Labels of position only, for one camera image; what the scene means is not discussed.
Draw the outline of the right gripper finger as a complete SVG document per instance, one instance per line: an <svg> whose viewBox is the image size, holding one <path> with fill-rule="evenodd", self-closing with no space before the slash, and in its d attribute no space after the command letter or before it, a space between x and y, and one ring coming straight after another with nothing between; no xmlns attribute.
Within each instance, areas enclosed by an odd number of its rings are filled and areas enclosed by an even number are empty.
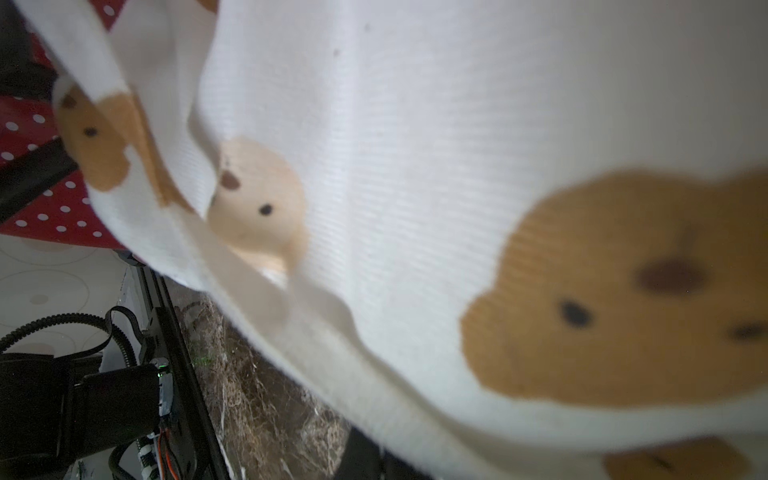
<svg viewBox="0 0 768 480"><path fill-rule="evenodd" d="M352 428L334 480L431 480Z"/></svg>

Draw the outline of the white bear print pillow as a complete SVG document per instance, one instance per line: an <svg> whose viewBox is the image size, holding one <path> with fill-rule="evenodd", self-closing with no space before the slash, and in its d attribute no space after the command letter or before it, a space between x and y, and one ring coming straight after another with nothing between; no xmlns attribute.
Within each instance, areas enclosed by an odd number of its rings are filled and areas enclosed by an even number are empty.
<svg viewBox="0 0 768 480"><path fill-rule="evenodd" d="M766 477L765 2L17 7L107 229L383 447Z"/></svg>

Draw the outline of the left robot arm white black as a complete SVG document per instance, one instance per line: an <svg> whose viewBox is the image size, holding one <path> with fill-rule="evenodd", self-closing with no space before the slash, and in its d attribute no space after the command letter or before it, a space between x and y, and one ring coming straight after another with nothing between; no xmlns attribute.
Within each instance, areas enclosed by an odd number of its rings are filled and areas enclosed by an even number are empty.
<svg viewBox="0 0 768 480"><path fill-rule="evenodd" d="M95 347L55 357L14 353L20 341L49 327L79 324L105 333ZM78 461L109 451L112 478L137 449L143 479L177 479L163 424L173 404L168 363L154 360L155 342L136 315L115 306L104 316L65 313L23 325L1 339L1 476L81 476Z"/></svg>

